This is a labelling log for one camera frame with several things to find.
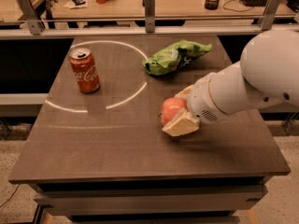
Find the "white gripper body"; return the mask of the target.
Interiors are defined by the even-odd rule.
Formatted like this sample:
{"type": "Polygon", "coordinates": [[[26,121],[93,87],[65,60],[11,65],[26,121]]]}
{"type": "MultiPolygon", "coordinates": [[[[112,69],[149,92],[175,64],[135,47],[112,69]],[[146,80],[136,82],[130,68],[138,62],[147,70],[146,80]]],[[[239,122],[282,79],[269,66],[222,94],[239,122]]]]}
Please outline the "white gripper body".
{"type": "Polygon", "coordinates": [[[189,111],[200,119],[202,124],[215,124],[228,118],[228,115],[218,109],[212,99],[210,81],[214,76],[215,73],[209,73],[198,79],[187,97],[189,111]]]}

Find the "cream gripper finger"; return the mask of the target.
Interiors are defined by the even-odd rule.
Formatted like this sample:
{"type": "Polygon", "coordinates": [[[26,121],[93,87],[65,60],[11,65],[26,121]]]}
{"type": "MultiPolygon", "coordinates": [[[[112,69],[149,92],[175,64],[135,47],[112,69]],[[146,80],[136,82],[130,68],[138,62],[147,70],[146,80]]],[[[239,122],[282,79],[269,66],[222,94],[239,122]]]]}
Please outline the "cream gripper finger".
{"type": "Polygon", "coordinates": [[[162,131],[172,137],[181,136],[197,131],[199,124],[199,118],[195,117],[187,109],[181,108],[179,112],[163,126],[162,131]]]}
{"type": "Polygon", "coordinates": [[[178,92],[176,95],[175,95],[175,98],[179,98],[179,99],[183,99],[183,100],[187,100],[188,97],[189,97],[189,94],[191,92],[193,88],[193,85],[190,85],[188,87],[186,87],[184,90],[178,92]]]}

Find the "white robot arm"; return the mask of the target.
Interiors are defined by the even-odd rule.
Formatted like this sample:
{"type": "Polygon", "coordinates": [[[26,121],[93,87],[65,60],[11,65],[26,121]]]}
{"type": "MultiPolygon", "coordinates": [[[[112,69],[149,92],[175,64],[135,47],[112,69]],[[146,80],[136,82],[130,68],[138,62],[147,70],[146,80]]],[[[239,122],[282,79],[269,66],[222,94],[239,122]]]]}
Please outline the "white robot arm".
{"type": "Polygon", "coordinates": [[[238,62],[198,79],[174,99],[184,104],[162,111],[163,131],[170,136],[193,133],[247,109],[299,105],[299,33],[256,35],[238,62]]]}

